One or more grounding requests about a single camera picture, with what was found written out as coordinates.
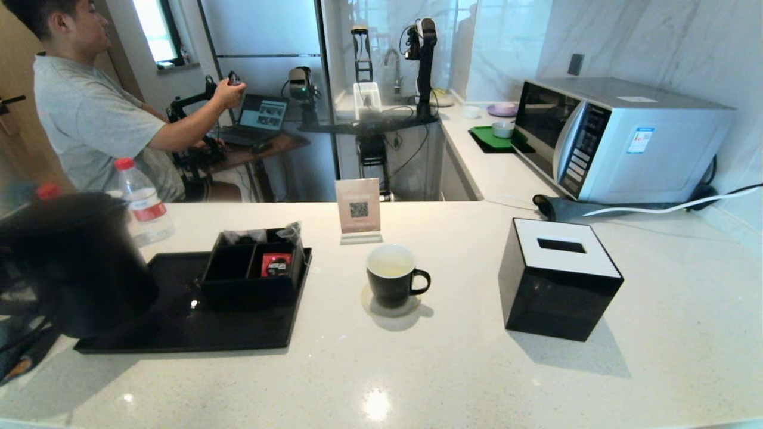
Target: faucet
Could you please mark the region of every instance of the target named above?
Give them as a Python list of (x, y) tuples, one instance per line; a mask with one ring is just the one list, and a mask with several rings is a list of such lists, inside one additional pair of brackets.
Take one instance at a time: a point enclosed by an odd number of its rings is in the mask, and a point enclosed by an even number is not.
[(389, 48), (384, 55), (384, 65), (389, 64), (389, 57), (394, 54), (394, 93), (400, 94), (400, 84), (403, 82), (402, 76), (400, 76), (400, 54), (393, 48)]

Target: purple plate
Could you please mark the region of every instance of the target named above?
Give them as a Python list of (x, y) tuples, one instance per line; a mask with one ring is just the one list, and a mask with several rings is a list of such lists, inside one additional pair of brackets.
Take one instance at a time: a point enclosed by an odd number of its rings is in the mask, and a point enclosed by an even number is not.
[(489, 105), (488, 115), (497, 116), (499, 118), (512, 118), (514, 116), (517, 116), (518, 110), (519, 110), (519, 106), (514, 106), (513, 108), (510, 108), (508, 111), (498, 111), (495, 105)]

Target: microwave oven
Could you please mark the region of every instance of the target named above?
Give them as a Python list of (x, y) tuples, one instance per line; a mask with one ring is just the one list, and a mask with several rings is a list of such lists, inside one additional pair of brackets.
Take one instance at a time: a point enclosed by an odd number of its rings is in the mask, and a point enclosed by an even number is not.
[(517, 153), (583, 202), (685, 202), (735, 109), (614, 78), (524, 83)]

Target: small bowl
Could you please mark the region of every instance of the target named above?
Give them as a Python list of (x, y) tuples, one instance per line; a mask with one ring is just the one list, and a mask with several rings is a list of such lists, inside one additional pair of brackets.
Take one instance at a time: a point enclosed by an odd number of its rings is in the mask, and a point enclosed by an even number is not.
[(477, 119), (479, 118), (480, 110), (481, 109), (476, 106), (464, 106), (461, 108), (461, 116), (466, 119)]
[(498, 138), (509, 138), (514, 132), (514, 124), (507, 121), (493, 123), (493, 135)]

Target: red bottle cap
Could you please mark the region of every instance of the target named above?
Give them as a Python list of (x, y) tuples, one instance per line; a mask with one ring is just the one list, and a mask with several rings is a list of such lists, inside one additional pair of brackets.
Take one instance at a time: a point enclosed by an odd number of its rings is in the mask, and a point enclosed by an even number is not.
[(120, 158), (114, 161), (114, 166), (117, 167), (117, 170), (119, 171), (125, 171), (135, 167), (135, 161), (130, 158)]
[(55, 183), (44, 183), (37, 188), (37, 197), (40, 201), (48, 201), (61, 196), (61, 188)]

